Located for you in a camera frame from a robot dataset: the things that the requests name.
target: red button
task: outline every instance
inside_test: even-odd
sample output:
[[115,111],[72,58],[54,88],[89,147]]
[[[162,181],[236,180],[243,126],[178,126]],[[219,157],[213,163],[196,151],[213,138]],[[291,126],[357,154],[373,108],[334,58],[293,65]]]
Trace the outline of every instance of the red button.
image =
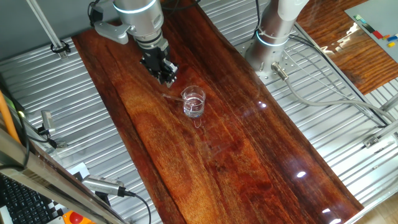
[[72,212],[72,214],[70,214],[69,221],[72,224],[79,224],[83,221],[83,217],[76,212]]

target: wooden tabletop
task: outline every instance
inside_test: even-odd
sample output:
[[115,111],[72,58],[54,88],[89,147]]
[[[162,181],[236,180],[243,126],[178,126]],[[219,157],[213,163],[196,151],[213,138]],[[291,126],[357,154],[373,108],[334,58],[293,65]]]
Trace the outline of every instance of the wooden tabletop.
[[310,0],[298,23],[365,95],[397,78],[398,63],[345,13],[363,2]]
[[[344,223],[363,208],[199,7],[162,30],[180,65],[170,89],[132,38],[73,41],[164,223]],[[206,92],[196,120],[161,97],[190,85]]]

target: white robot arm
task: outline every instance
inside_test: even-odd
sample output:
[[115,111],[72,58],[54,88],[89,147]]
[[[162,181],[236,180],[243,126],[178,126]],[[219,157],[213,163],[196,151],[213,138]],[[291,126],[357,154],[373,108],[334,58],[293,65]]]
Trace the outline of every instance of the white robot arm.
[[271,65],[279,63],[289,35],[308,0],[271,0],[261,16],[254,43],[245,58],[256,70],[271,73]]
[[97,33],[120,44],[128,43],[127,34],[131,34],[143,55],[140,63],[160,84],[166,83],[170,87],[176,80],[178,68],[170,62],[169,43],[163,38],[164,17],[160,1],[114,0],[113,6],[123,24],[116,27],[103,22],[103,10],[93,6],[90,20]]

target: clear glass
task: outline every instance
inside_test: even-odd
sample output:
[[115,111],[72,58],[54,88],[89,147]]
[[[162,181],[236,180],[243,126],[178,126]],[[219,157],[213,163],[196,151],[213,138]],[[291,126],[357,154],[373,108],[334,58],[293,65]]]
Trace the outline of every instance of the clear glass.
[[189,86],[181,92],[184,113],[190,118],[200,117],[205,110],[206,93],[199,86]]

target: keyboard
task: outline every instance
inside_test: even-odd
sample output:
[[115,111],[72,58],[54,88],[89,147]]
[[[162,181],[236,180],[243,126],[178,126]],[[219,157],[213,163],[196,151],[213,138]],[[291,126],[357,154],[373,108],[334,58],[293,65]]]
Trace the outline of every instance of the keyboard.
[[5,175],[0,175],[0,194],[13,224],[46,224],[54,219],[50,199]]

